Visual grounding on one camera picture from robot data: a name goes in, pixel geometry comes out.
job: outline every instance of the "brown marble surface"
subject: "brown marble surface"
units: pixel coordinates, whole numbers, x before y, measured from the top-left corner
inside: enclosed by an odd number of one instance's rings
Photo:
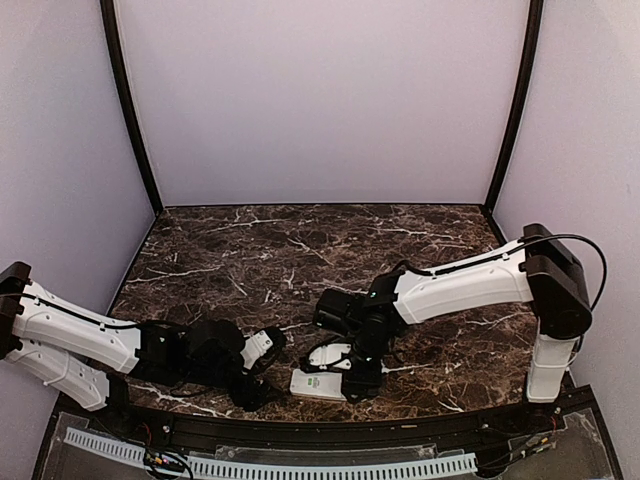
[[[328,287],[366,292],[403,258],[419,267],[495,248],[475,206],[298,205],[165,210],[112,315],[171,320],[226,318],[246,334],[267,325],[288,338],[264,374],[287,390],[298,358],[331,335],[310,324]],[[130,380],[134,403],[174,412],[273,421],[405,419],[518,402],[535,336],[528,307],[497,305],[445,315],[398,339],[382,393],[357,405],[287,396],[255,413],[223,391],[175,398]],[[187,386],[189,392],[197,386]]]

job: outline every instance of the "black cable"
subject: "black cable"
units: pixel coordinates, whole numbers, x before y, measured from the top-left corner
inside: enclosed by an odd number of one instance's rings
[[[334,367],[334,366],[338,365],[339,363],[342,363],[345,360],[348,360],[350,358],[351,358],[350,354],[343,353],[342,355],[340,355],[340,358],[338,360],[334,360],[333,362],[325,363],[324,365],[320,365],[320,366],[323,367],[323,369],[331,368],[331,367]]]
[[[10,296],[10,295],[17,295],[17,294],[3,294],[3,296]],[[94,320],[93,318],[87,317],[86,315],[82,315],[81,313],[77,313],[74,312],[73,310],[69,310],[68,308],[65,308],[61,305],[57,305],[53,302],[50,302],[49,300],[46,300],[44,298],[41,297],[36,297],[35,295],[31,295],[30,293],[23,293],[21,294],[21,296],[25,297],[25,298],[29,298],[31,300],[38,300],[40,302],[42,302],[43,304],[45,304],[48,307],[51,308],[55,308],[56,310],[59,310],[63,313],[66,313],[67,315],[71,315],[72,317],[75,317],[79,320],[83,320],[85,322],[89,322],[92,323],[94,325],[98,325],[100,326],[100,328],[104,328],[106,330],[130,330],[132,328],[147,328],[150,326],[155,326],[155,325],[166,325],[169,327],[174,327],[176,329],[179,329],[181,331],[187,330],[189,327],[187,327],[186,325],[181,325],[179,323],[175,323],[175,322],[169,322],[166,320],[148,320],[146,322],[140,322],[140,323],[132,323],[129,325],[109,325],[106,323],[102,323],[99,322],[98,320]]]
[[[317,370],[324,370],[325,368],[329,368],[332,367],[334,365],[337,365],[340,362],[343,362],[344,360],[346,360],[347,358],[349,358],[349,356],[344,356],[343,358],[340,358],[339,360],[336,360],[334,362],[325,364],[325,365],[311,365],[309,363],[309,357],[311,356],[311,354],[313,352],[315,352],[318,348],[321,347],[326,347],[327,345],[331,345],[333,343],[338,343],[340,340],[344,341],[344,343],[349,343],[351,344],[350,340],[348,339],[348,337],[343,337],[341,335],[333,335],[329,338],[326,338],[324,340],[322,340],[321,342],[316,343],[313,347],[311,347],[309,349],[309,351],[303,355],[302,357],[300,357],[300,364],[302,368],[302,371],[305,371],[305,368],[311,368],[314,371]]]
[[[584,343],[584,333],[582,335],[580,335],[580,338],[578,339],[578,343],[576,344],[575,347],[575,352],[578,353],[580,350],[582,350],[582,344]]]
[[[498,463],[500,460],[504,460],[507,457],[510,457],[511,455],[513,455],[515,452],[517,452],[518,450],[520,450],[522,447],[524,447],[527,443],[529,443],[531,440],[533,440],[537,435],[539,435],[540,432],[537,431],[535,433],[532,433],[531,435],[529,435],[525,440],[523,440],[522,442],[520,442],[517,446],[513,447],[511,450],[509,450],[507,453],[505,453],[504,455],[499,456],[498,458],[494,458],[493,460],[491,460],[490,462],[484,463],[482,465],[478,465],[478,468],[487,468],[490,467],[491,465],[494,465],[495,463]]]
[[[533,455],[539,455],[541,453],[544,453],[548,449],[549,449],[548,445],[545,448],[544,446],[540,445],[540,442],[539,442],[536,445],[532,445],[531,447],[525,448],[520,453],[518,453],[518,455],[515,458],[511,459],[507,463],[494,465],[492,467],[489,467],[489,470],[504,470],[505,468],[510,467],[511,465],[514,465],[520,462],[521,460],[524,460],[525,458],[529,458],[529,457],[532,457]]]
[[[600,261],[602,262],[602,279],[600,281],[600,287],[598,288],[598,293],[596,294],[593,302],[591,303],[591,310],[593,311],[593,309],[596,308],[596,306],[598,305],[598,302],[600,302],[600,299],[602,298],[602,294],[604,293],[604,287],[607,283],[607,276],[608,276],[608,265],[607,265],[607,259],[604,255],[604,252],[602,251],[602,249],[598,246],[597,243],[595,243],[593,240],[587,238],[587,237],[583,237],[582,235],[576,235],[573,233],[558,233],[558,234],[553,234],[553,235],[549,235],[547,237],[542,237],[542,238],[536,238],[533,240],[529,240],[529,241],[525,241],[523,243],[521,243],[520,245],[518,245],[515,248],[512,248],[511,250],[501,253],[501,254],[496,254],[496,255],[491,255],[489,257],[485,257],[479,260],[475,260],[473,262],[469,262],[469,263],[464,263],[462,265],[456,265],[454,267],[448,267],[448,268],[442,268],[440,270],[420,270],[417,269],[415,267],[413,267],[408,260],[402,260],[400,261],[394,268],[392,271],[397,270],[400,267],[405,267],[407,270],[409,270],[411,273],[415,273],[416,275],[422,275],[422,276],[426,276],[426,277],[433,277],[433,276],[438,276],[438,275],[446,275],[449,273],[453,273],[456,272],[458,270],[462,270],[465,268],[469,268],[469,267],[475,267],[477,265],[482,265],[484,263],[488,263],[488,262],[492,262],[494,260],[499,260],[500,258],[503,257],[503,255],[513,255],[514,253],[519,252],[520,250],[523,250],[527,247],[530,247],[531,245],[536,245],[538,243],[543,243],[543,242],[549,242],[551,240],[578,240],[580,242],[586,243],[587,245],[591,246],[597,253],[598,256],[600,257]]]
[[[269,360],[267,360],[266,362],[261,364],[258,364],[256,362],[253,365],[253,367],[251,367],[250,369],[246,369],[243,367],[242,370],[245,371],[246,373],[250,373],[251,375],[259,375],[261,373],[264,373],[271,365],[276,363],[276,360],[278,358],[280,358],[280,354],[282,353],[282,350],[284,350],[284,347],[279,347],[274,351],[274,353],[271,354]]]
[[[558,234],[554,234],[554,235],[549,235],[548,237],[542,237],[542,238],[536,238],[534,240],[530,240],[528,242],[524,242],[521,245],[518,245],[517,247],[509,250],[507,252],[507,255],[512,255],[516,252],[519,252],[520,250],[527,248],[531,245],[536,245],[538,243],[542,243],[542,242],[548,242],[550,240],[562,240],[562,239],[567,239],[567,240],[578,240],[580,242],[586,243],[587,245],[589,245],[590,247],[592,247],[597,253],[598,256],[600,257],[600,261],[602,262],[602,280],[600,281],[600,288],[598,288],[598,293],[596,294],[593,303],[591,304],[591,310],[593,310],[594,308],[596,308],[596,306],[598,305],[598,302],[600,302],[600,298],[602,297],[602,294],[604,293],[604,287],[607,283],[607,275],[608,275],[608,271],[609,268],[607,266],[607,258],[604,255],[604,252],[602,251],[602,249],[600,248],[600,246],[594,242],[593,240],[587,238],[587,237],[583,237],[582,235],[576,235],[574,233],[558,233]]]
[[[525,432],[504,432],[502,430],[499,430],[499,429],[493,428],[493,427],[478,428],[478,429],[476,429],[476,432],[478,432],[480,434],[483,434],[483,433],[499,434],[499,435],[502,435],[503,437],[507,437],[508,439],[521,437],[525,433]]]
[[[144,446],[145,454],[151,455],[151,453],[152,453],[152,452],[151,452],[151,449],[149,448],[149,447],[150,447],[149,445],[146,445],[146,444],[145,444],[145,443],[143,443],[143,442],[138,442],[138,441],[133,440],[133,439],[130,439],[130,438],[125,438],[125,437],[123,437],[122,435],[118,435],[117,433],[114,433],[114,432],[113,432],[110,428],[108,428],[108,427],[107,427],[107,426],[102,422],[102,420],[100,420],[98,417],[93,417],[93,420],[95,420],[95,421],[96,421],[96,423],[97,423],[98,425],[100,425],[100,426],[103,428],[103,430],[104,430],[105,432],[107,432],[107,433],[108,433],[109,435],[111,435],[112,437],[114,437],[114,438],[116,438],[116,439],[120,440],[121,442],[124,442],[124,443],[133,443],[133,444],[136,444],[136,443],[142,443],[142,444],[143,444],[143,446]],[[163,455],[163,456],[165,456],[165,457],[172,458],[172,459],[174,459],[176,462],[178,462],[178,463],[179,463],[179,464],[184,468],[184,471],[186,471],[186,472],[189,474],[189,479],[190,479],[190,480],[193,480],[193,479],[195,478],[195,477],[194,477],[194,475],[193,475],[193,470],[191,470],[191,467],[189,466],[189,464],[188,464],[188,463],[187,463],[183,458],[181,458],[181,457],[179,456],[179,454],[172,453],[172,452],[167,452],[167,451],[165,451],[165,450],[158,450],[158,449],[154,449],[154,450],[155,450],[155,452],[157,452],[158,454]],[[165,473],[162,473],[162,472],[158,472],[158,471],[156,470],[155,465],[153,465],[152,463],[151,463],[151,464],[149,464],[149,468],[151,468],[151,470],[154,472],[154,474],[156,475],[156,478],[173,479],[173,478],[180,478],[180,476],[182,475],[182,473],[180,473],[180,474],[175,475],[175,476],[174,476],[174,475],[171,475],[171,476],[170,476],[169,474],[165,474]]]
[[[411,273],[415,273],[416,275],[421,275],[423,277],[433,277],[432,272],[430,272],[429,270],[420,270],[419,268],[416,268],[413,265],[411,265],[409,260],[406,260],[406,259],[400,260],[396,264],[396,266],[391,269],[391,272],[395,272],[396,270],[400,269],[400,267],[404,267],[407,270],[409,270]]]

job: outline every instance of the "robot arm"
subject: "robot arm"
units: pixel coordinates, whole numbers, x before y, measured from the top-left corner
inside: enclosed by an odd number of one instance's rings
[[[348,336],[351,342],[316,349],[302,368],[322,373],[325,385],[339,383],[341,388],[318,395],[298,372],[292,391],[350,401],[374,397],[389,339],[408,326],[483,305],[530,302],[539,325],[527,399],[555,401],[574,346],[591,325],[591,309],[580,262],[557,240],[540,241],[550,235],[533,224],[525,227],[521,239],[492,252],[427,270],[410,267],[381,275],[366,296],[325,291],[314,323]],[[331,368],[338,372],[328,372]]]
[[[83,408],[126,404],[128,396],[118,377],[90,368],[72,354],[167,386],[241,385],[242,392],[230,394],[234,402],[248,402],[239,405],[246,409],[268,401],[269,387],[252,376],[252,368],[284,345],[277,328],[245,339],[224,320],[170,328],[162,326],[170,322],[116,320],[57,298],[29,280],[29,273],[30,267],[21,262],[0,273],[0,359],[21,365]]]

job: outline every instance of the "white wall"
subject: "white wall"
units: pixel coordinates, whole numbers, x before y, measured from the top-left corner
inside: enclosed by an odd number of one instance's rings
[[[99,3],[9,0],[0,15],[0,270],[104,312],[152,221]],[[31,478],[56,394],[0,362],[0,479]]]
[[[482,202],[528,3],[118,2],[163,201]]]
[[[640,4],[545,5],[531,89],[496,211],[597,241],[611,278],[573,373],[591,383],[625,478],[640,478]],[[591,295],[597,257],[585,259]]]

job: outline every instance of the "white cable tray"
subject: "white cable tray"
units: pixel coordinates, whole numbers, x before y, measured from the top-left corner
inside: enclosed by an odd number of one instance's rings
[[[110,460],[145,468],[144,448],[67,428],[64,442]],[[474,473],[474,453],[413,462],[359,466],[286,466],[237,463],[200,457],[186,457],[195,478],[229,480],[423,480]]]

